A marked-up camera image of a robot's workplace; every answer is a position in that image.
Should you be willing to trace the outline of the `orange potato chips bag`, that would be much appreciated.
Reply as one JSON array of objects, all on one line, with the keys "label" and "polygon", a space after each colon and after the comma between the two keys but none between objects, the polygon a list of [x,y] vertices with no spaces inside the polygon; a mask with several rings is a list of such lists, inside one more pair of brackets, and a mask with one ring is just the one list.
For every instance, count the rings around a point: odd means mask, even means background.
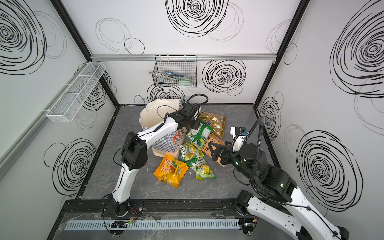
[{"label": "orange potato chips bag", "polygon": [[217,137],[216,135],[210,134],[209,137],[205,140],[202,151],[205,155],[211,158],[212,157],[211,150],[215,151],[218,145],[224,146],[225,142],[221,140],[219,137]]}]

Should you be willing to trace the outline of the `green Fox's candy bag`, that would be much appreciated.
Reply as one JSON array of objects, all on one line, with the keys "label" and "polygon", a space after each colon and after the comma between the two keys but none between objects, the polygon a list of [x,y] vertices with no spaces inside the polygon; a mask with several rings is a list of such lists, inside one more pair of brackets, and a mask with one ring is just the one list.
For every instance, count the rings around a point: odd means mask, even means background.
[{"label": "green Fox's candy bag", "polygon": [[199,159],[204,156],[203,151],[197,148],[191,142],[182,144],[180,146],[180,150],[181,150],[181,161],[183,162]]},{"label": "green Fox's candy bag", "polygon": [[201,150],[212,132],[213,128],[200,120],[199,128],[197,130],[191,129],[187,138],[196,148]]},{"label": "green Fox's candy bag", "polygon": [[215,179],[216,176],[204,158],[192,159],[186,162],[187,166],[195,171],[197,180]]}]

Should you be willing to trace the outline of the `gold snack bag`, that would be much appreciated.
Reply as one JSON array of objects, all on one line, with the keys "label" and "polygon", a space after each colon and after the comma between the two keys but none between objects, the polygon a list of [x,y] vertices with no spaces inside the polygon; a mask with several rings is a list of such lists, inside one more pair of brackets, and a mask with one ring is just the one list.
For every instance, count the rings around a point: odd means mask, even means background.
[{"label": "gold snack bag", "polygon": [[198,118],[213,129],[213,133],[219,137],[225,137],[226,116],[208,112],[200,112]]}]

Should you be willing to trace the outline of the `blue checkered paper bag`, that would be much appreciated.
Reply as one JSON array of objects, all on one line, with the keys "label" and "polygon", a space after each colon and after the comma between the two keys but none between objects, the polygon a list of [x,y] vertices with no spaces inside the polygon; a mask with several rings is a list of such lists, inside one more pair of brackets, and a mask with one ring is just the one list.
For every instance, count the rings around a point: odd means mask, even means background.
[{"label": "blue checkered paper bag", "polygon": [[185,134],[170,114],[181,108],[180,99],[157,99],[149,102],[141,111],[139,123],[143,130],[138,137],[146,141],[147,148],[152,149],[155,156],[179,157]]}]

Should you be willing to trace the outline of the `yellow gummy candy bag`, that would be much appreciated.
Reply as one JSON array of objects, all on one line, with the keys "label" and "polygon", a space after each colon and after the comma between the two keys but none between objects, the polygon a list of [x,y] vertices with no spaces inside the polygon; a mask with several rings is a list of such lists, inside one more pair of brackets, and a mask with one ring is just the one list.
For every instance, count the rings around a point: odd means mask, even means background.
[{"label": "yellow gummy candy bag", "polygon": [[158,181],[178,188],[189,167],[171,155],[165,155],[154,175]]}]

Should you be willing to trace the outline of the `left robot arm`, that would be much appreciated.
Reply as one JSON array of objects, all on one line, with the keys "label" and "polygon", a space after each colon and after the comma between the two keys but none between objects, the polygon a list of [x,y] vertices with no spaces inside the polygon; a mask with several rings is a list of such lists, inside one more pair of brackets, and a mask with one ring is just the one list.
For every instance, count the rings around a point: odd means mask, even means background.
[{"label": "left robot arm", "polygon": [[135,177],[148,161],[148,148],[172,132],[183,128],[198,129],[200,125],[198,113],[201,105],[208,101],[207,95],[194,94],[187,99],[180,110],[166,113],[161,117],[160,123],[139,133],[128,133],[125,143],[120,148],[121,172],[115,189],[105,196],[103,216],[108,214],[107,211],[110,211],[111,216],[115,215],[118,218],[126,216],[129,212],[134,213],[135,217],[138,216],[137,211],[129,207],[129,199]]}]

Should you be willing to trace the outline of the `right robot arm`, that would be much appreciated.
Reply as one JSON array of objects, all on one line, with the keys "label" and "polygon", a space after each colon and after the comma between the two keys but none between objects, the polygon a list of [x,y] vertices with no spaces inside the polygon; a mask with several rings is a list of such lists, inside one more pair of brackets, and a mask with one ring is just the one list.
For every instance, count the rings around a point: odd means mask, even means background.
[{"label": "right robot arm", "polygon": [[335,226],[309,202],[296,181],[282,169],[268,164],[261,150],[264,120],[252,128],[234,127],[233,139],[224,145],[209,142],[212,159],[231,164],[249,180],[254,194],[242,190],[235,200],[237,211],[262,218],[293,240],[347,240],[347,229]]}]

